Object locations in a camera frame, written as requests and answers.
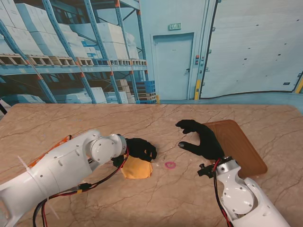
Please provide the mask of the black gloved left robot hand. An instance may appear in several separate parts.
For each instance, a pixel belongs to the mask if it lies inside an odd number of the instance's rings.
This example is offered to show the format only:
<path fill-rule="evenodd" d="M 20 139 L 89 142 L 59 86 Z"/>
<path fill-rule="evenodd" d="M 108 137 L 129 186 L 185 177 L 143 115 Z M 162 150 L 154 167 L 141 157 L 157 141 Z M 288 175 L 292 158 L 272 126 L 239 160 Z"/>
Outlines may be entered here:
<path fill-rule="evenodd" d="M 141 138 L 126 139 L 129 155 L 140 160 L 151 162 L 157 157 L 156 148 Z"/>

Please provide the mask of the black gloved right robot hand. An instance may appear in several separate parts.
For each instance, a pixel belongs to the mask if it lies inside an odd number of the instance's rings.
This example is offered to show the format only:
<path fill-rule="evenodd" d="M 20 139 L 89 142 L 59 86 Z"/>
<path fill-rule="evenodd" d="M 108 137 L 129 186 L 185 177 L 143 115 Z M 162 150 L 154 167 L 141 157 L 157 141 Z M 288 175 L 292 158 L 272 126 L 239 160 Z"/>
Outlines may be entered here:
<path fill-rule="evenodd" d="M 181 141 L 178 143 L 180 148 L 195 155 L 203 156 L 207 160 L 218 160 L 224 157 L 224 151 L 214 132 L 206 125 L 195 120 L 181 120 L 176 123 L 176 126 L 183 129 L 183 134 L 196 132 L 200 139 L 199 145 Z"/>

